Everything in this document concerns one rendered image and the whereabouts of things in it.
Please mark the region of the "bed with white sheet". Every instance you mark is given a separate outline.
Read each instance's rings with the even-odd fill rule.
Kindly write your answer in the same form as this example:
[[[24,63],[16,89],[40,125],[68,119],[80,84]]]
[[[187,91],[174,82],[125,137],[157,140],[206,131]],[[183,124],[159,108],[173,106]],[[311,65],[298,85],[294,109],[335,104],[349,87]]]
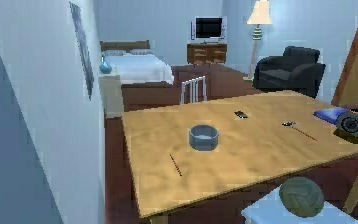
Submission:
[[[171,67],[153,55],[132,55],[132,49],[151,49],[150,41],[120,41],[100,42],[102,54],[106,50],[125,50],[123,56],[105,56],[106,61],[111,65],[110,74],[101,76],[117,75],[120,77],[121,88],[123,87],[172,87],[174,76]]]

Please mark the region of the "white low table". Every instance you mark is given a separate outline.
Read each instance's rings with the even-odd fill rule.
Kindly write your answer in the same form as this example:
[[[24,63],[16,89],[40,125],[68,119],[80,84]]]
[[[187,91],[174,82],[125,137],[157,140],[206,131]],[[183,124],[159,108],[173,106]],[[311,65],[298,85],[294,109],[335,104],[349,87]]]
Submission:
[[[314,217],[301,218],[290,213],[281,202],[280,188],[241,211],[245,224],[358,224],[358,220],[325,201],[320,213]]]

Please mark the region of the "grey glass bowl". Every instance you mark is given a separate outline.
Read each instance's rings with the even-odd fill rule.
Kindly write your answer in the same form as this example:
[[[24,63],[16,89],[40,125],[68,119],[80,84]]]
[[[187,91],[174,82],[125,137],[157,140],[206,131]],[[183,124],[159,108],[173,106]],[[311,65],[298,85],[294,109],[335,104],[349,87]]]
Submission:
[[[189,129],[188,140],[194,150],[212,151],[218,146],[219,131],[211,125],[195,125]]]

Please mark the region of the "pale bedside table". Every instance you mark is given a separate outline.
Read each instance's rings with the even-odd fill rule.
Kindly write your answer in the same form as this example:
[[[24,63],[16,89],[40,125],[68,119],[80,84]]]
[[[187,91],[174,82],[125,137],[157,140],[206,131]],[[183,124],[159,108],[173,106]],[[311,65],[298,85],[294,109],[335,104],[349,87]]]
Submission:
[[[99,84],[106,117],[120,117],[124,112],[120,77],[117,75],[101,76]]]

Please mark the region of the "floor lamp with cream shade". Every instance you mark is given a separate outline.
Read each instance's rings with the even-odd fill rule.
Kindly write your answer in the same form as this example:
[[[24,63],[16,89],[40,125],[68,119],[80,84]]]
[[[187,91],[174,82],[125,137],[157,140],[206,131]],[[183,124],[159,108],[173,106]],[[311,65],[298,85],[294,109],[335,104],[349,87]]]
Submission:
[[[252,81],[254,79],[255,55],[258,42],[262,39],[261,25],[270,25],[271,23],[269,0],[257,0],[251,15],[247,20],[247,24],[253,25],[254,29],[252,32],[253,50],[251,54],[249,74],[247,77],[244,77],[245,81]]]

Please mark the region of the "thin dark pencil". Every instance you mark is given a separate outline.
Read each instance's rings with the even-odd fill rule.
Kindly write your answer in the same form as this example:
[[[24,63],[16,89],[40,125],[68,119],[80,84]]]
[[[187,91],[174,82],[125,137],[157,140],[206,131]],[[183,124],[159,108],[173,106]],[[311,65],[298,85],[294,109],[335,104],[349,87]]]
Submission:
[[[183,176],[183,175],[182,175],[182,172],[181,172],[181,170],[180,170],[178,164],[176,163],[174,157],[173,157],[171,154],[169,154],[169,156],[170,156],[170,158],[171,158],[171,161],[172,161],[172,163],[173,163],[173,165],[174,165],[174,167],[175,167],[177,173],[179,174],[180,177],[182,177],[182,176]]]

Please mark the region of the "white slatted chair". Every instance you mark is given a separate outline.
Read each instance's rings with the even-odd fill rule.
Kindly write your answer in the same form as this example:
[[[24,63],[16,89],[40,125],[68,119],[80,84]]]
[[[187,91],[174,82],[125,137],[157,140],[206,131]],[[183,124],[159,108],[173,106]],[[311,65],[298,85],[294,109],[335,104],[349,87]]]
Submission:
[[[200,100],[199,86],[202,86],[203,100],[207,100],[206,77],[200,76],[181,83],[180,103],[185,103],[186,90],[189,90],[189,102],[194,103]]]

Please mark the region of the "round grey alarm clock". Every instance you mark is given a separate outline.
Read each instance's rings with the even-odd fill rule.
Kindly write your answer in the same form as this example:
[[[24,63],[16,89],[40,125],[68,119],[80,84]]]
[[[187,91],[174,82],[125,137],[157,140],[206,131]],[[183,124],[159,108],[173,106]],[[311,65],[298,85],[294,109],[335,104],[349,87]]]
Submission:
[[[333,134],[347,142],[358,144],[358,109],[350,109],[338,116]]]

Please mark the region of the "white framed television set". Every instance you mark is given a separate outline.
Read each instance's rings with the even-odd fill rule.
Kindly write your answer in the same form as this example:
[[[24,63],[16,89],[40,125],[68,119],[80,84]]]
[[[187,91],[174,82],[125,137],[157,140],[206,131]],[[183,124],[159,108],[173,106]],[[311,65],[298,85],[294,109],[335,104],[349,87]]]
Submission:
[[[224,40],[227,38],[227,17],[195,17],[191,21],[192,40]]]

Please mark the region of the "light wooden table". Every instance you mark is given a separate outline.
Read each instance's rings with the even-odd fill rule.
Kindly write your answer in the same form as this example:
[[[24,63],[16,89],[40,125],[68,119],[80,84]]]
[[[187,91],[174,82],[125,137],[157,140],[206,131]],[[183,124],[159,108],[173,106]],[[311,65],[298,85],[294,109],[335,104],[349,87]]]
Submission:
[[[168,224],[177,208],[358,155],[358,144],[334,136],[332,125],[314,117],[325,106],[280,91],[124,113],[139,216]],[[281,125],[287,121],[317,141]],[[214,150],[189,145],[189,129],[199,124],[219,131]]]

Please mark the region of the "framed dark wall picture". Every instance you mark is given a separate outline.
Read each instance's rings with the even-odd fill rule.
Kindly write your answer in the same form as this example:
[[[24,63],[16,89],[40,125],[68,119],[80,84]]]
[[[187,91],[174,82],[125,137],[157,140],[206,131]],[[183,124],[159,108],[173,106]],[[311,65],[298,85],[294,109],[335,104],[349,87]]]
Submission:
[[[88,94],[88,98],[91,98],[92,91],[93,91],[94,76],[93,76],[93,70],[91,66],[91,60],[90,60],[90,55],[87,45],[86,33],[82,22],[81,9],[78,5],[72,2],[69,2],[69,5],[71,10],[72,20],[74,23],[77,43],[79,46],[79,53],[81,57],[83,73],[85,76],[87,94]]]

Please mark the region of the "blue glass vase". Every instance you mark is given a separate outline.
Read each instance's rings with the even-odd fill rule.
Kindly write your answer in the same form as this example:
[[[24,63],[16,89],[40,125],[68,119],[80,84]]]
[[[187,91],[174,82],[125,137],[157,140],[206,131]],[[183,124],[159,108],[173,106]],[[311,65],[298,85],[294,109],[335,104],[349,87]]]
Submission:
[[[110,74],[112,72],[111,65],[106,61],[105,54],[101,55],[101,64],[99,69],[102,74]]]

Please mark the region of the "brown wooden dresser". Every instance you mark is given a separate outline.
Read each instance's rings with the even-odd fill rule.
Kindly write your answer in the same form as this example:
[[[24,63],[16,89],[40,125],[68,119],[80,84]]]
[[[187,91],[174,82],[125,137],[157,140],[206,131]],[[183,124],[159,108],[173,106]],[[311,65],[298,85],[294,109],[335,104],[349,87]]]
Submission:
[[[187,62],[192,65],[223,64],[227,45],[224,43],[190,43],[187,45]]]

